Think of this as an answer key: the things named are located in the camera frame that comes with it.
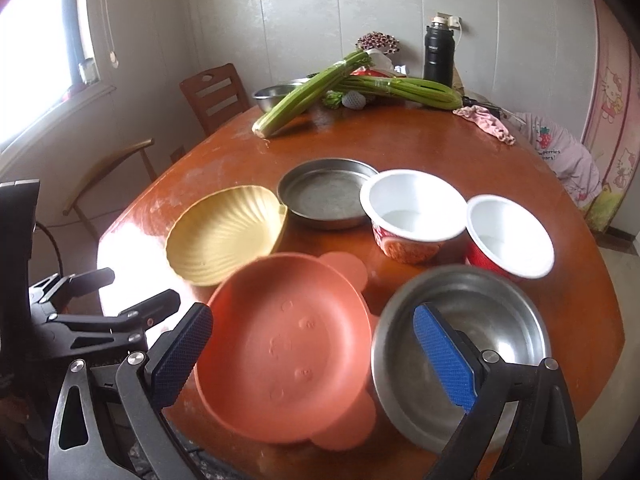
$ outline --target round metal plate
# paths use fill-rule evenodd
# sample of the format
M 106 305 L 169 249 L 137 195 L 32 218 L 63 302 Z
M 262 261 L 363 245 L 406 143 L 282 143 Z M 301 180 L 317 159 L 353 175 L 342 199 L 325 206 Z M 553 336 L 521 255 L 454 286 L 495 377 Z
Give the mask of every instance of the round metal plate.
M 360 188 L 377 173 L 371 166 L 348 158 L 310 160 L 282 177 L 278 198 L 312 227 L 347 229 L 367 217 L 360 205 Z
M 495 350 L 511 363 L 538 365 L 551 355 L 536 307 L 512 282 L 469 266 L 428 270 L 403 285 L 386 304 L 371 349 L 371 369 L 380 403 L 398 430 L 414 444 L 441 453 L 464 411 L 449 402 L 414 335 L 416 306 L 436 305 L 456 330 L 482 352 Z M 509 432 L 516 402 L 505 405 L 489 450 Z

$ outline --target yellow bowl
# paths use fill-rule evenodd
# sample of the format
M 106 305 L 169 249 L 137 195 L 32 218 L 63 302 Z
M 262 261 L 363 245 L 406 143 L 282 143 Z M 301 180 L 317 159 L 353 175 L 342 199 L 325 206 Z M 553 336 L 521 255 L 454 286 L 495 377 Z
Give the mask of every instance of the yellow bowl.
M 193 285 L 217 285 L 266 256 L 280 240 L 287 207 L 262 186 L 223 189 L 193 204 L 166 240 L 166 259 Z

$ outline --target white plastic container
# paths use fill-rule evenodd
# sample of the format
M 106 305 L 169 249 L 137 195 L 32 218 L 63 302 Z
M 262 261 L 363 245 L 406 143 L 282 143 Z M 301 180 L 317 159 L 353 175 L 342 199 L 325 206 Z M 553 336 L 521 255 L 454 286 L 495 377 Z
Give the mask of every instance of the white plastic container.
M 554 266 L 554 246 L 543 225 L 507 198 L 473 197 L 466 228 L 473 240 L 466 254 L 472 265 L 528 279 L 542 278 Z
M 429 173 L 389 170 L 360 189 L 376 243 L 390 258 L 416 264 L 433 257 L 465 229 L 466 202 L 451 185 Z

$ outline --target water bottle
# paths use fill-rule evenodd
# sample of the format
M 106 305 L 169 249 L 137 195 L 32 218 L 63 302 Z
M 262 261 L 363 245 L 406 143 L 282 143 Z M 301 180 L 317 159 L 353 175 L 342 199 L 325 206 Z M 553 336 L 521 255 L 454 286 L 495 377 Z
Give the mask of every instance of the water bottle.
M 447 19 L 435 16 L 424 35 L 424 78 L 451 88 L 456 42 Z

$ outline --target blue gripper pad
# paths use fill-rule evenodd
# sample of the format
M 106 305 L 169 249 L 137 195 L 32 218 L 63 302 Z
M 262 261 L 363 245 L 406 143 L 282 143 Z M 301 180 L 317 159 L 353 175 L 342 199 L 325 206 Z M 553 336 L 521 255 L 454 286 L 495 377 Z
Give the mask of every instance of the blue gripper pad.
M 433 314 L 422 305 L 414 310 L 414 333 L 449 400 L 469 413 L 477 397 L 474 373 Z
M 164 332 L 149 350 L 145 375 L 156 410 L 171 406 L 189 378 L 213 328 L 209 307 L 194 303 L 178 325 Z

